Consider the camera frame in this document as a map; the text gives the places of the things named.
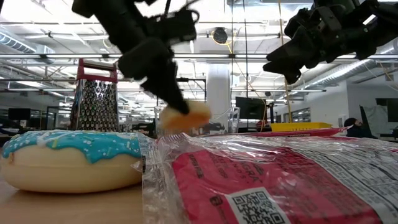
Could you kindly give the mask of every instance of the table surface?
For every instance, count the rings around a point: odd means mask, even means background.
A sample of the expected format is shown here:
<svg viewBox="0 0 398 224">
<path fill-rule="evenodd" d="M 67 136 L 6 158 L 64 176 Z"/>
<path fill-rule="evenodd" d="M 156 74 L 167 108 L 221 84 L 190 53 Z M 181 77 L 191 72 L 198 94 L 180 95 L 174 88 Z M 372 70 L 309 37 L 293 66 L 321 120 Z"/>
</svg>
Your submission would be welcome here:
<svg viewBox="0 0 398 224">
<path fill-rule="evenodd" d="M 0 223 L 142 223 L 141 185 L 95 194 L 38 194 L 17 190 L 0 176 Z"/>
</svg>

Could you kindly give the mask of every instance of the donut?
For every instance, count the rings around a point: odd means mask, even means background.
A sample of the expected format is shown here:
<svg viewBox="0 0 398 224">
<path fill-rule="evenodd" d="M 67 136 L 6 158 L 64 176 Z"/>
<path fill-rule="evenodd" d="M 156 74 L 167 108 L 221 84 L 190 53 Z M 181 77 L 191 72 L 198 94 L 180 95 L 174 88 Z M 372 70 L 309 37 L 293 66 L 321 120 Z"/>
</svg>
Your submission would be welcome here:
<svg viewBox="0 0 398 224">
<path fill-rule="evenodd" d="M 132 165 L 147 137 L 137 133 L 30 131 L 3 146 L 4 180 L 33 192 L 89 193 L 141 181 Z"/>
<path fill-rule="evenodd" d="M 209 123 L 211 111 L 206 104 L 190 100 L 187 101 L 187 104 L 190 112 L 186 115 L 166 106 L 159 115 L 161 128 L 171 131 L 187 131 Z"/>
</svg>

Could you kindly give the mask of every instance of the barcode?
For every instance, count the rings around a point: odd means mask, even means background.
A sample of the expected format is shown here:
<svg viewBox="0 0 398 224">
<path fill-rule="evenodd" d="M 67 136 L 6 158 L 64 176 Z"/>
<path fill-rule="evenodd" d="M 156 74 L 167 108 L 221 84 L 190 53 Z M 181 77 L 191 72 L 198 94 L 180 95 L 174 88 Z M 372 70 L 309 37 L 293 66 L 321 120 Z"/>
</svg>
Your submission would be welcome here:
<svg viewBox="0 0 398 224">
<path fill-rule="evenodd" d="M 239 224 L 288 224 L 289 219 L 264 187 L 226 196 Z"/>
</svg>

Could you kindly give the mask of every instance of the blue frosting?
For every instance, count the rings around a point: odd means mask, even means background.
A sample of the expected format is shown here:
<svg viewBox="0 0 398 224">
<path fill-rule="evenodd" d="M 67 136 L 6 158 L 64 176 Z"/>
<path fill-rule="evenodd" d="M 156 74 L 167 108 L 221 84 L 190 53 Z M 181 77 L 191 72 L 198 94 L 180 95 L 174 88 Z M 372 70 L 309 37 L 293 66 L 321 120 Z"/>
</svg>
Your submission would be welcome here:
<svg viewBox="0 0 398 224">
<path fill-rule="evenodd" d="M 2 156 L 26 146 L 47 146 L 54 150 L 73 147 L 80 150 L 90 163 L 112 159 L 119 154 L 141 158 L 141 143 L 147 147 L 147 137 L 138 133 L 101 133 L 94 131 L 29 131 L 3 145 Z"/>
</svg>

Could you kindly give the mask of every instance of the white column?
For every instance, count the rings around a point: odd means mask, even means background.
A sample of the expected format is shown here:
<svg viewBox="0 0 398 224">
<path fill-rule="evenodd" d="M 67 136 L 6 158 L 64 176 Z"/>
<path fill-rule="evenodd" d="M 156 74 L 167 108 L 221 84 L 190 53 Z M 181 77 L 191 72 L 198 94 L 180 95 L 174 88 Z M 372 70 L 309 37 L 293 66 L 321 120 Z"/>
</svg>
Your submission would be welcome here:
<svg viewBox="0 0 398 224">
<path fill-rule="evenodd" d="M 207 104 L 213 118 L 225 113 L 231 107 L 231 66 L 229 64 L 210 64 L 207 73 Z M 228 129 L 227 114 L 212 122 L 219 122 Z"/>
</svg>

